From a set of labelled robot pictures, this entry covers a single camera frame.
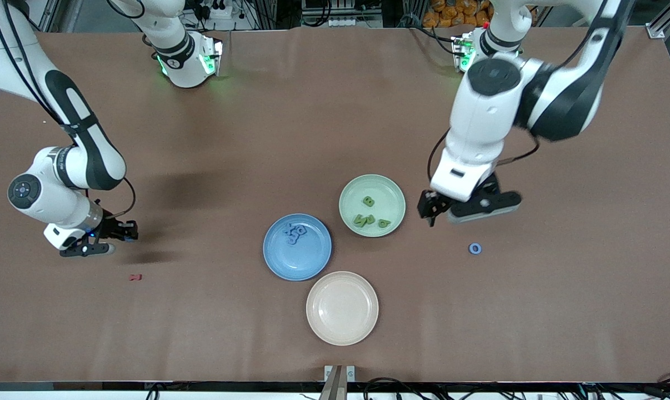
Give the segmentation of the pale green plate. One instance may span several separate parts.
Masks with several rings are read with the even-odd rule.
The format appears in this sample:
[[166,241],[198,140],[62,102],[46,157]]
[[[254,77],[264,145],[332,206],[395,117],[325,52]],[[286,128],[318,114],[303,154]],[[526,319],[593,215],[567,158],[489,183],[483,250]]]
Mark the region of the pale green plate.
[[[372,197],[373,207],[367,207],[362,199]],[[403,222],[406,214],[406,200],[401,188],[388,177],[378,174],[364,174],[350,180],[342,189],[338,199],[338,211],[345,225],[354,233],[368,238],[379,238],[393,233]],[[356,215],[374,215],[375,222],[362,228],[355,227]],[[391,221],[388,228],[379,228],[378,219]]]

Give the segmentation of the cream plate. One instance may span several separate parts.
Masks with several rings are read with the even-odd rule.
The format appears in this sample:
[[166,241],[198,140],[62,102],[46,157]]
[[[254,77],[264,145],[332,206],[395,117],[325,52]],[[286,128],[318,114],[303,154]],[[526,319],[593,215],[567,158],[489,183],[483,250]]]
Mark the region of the cream plate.
[[351,346],[374,330],[379,316],[378,296],[367,279],[337,271],[318,279],[307,296],[306,316],[311,330],[334,346]]

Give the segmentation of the blue plate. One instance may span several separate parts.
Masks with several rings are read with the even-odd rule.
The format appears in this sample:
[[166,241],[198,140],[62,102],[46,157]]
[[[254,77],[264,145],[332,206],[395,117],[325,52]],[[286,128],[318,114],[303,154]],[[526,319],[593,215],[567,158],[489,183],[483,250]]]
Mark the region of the blue plate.
[[[283,233],[289,223],[306,227],[307,233],[294,245],[287,243]],[[332,236],[325,224],[315,216],[294,213],[272,223],[262,243],[262,255],[269,270],[287,281],[306,281],[317,276],[332,256]]]

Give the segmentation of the brown table cover sheet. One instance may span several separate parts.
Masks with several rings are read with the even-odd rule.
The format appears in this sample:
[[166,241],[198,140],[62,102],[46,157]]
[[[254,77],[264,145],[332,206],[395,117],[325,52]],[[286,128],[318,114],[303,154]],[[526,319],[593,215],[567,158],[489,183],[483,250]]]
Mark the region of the brown table cover sheet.
[[[37,104],[0,94],[0,382],[358,379],[648,382],[670,374],[670,56],[626,31],[599,111],[579,136],[498,170],[515,212],[419,219],[431,148],[449,125],[449,54],[406,29],[219,33],[222,75],[179,89],[139,34],[43,34],[126,159],[140,238],[62,258],[7,187],[69,142]],[[379,238],[343,223],[358,176],[393,180],[403,222]],[[282,216],[327,226],[317,276],[272,273]],[[482,253],[469,253],[470,243]],[[322,341],[306,301],[356,273],[374,330]],[[142,274],[141,281],[129,281]]]

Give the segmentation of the pile of orange objects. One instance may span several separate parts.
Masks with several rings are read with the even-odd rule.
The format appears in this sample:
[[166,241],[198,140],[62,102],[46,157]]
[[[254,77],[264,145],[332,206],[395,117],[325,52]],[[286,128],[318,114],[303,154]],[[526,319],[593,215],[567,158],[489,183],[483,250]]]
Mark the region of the pile of orange objects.
[[421,24],[424,28],[458,25],[486,27],[493,14],[490,0],[430,0]]

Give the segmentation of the metal table edge bracket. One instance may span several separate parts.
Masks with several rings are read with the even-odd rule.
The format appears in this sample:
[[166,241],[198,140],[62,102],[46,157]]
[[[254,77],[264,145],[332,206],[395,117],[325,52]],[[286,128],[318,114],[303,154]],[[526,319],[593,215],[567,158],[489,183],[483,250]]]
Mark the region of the metal table edge bracket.
[[355,366],[325,366],[325,384],[319,400],[347,400],[348,384],[356,381]]

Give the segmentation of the aluminium frame post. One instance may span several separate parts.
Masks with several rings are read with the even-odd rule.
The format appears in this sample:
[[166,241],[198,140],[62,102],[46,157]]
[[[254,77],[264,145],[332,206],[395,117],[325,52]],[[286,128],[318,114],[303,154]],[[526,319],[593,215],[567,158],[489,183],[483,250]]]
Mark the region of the aluminium frame post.
[[645,27],[650,39],[670,38],[670,2]]
[[29,18],[44,32],[58,32],[64,0],[26,0]]

